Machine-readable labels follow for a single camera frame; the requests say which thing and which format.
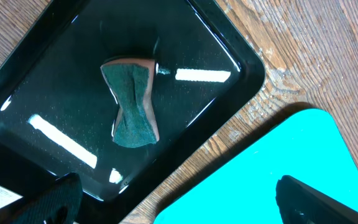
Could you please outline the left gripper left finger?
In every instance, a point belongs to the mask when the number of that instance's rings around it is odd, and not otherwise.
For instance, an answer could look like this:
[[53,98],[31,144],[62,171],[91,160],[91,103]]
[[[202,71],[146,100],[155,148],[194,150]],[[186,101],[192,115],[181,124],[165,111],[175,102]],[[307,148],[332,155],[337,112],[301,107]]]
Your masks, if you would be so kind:
[[0,208],[0,224],[73,224],[82,197],[80,176],[71,172],[45,190]]

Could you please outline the orange and black sponge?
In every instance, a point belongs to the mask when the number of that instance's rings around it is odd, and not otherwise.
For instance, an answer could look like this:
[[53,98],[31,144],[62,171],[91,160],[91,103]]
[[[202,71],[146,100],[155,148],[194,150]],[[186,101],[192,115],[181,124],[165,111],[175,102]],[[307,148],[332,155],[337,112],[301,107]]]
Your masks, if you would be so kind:
[[137,148],[160,139],[152,106],[155,68],[155,60],[145,58],[120,58],[100,67],[119,105],[112,127],[112,140],[119,146]]

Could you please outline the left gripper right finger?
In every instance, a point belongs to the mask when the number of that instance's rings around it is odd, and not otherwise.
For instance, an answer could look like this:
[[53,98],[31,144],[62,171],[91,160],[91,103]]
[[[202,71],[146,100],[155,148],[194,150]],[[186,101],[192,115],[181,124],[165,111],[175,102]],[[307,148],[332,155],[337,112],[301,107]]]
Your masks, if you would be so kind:
[[276,184],[276,203],[284,224],[358,224],[358,212],[284,175]]

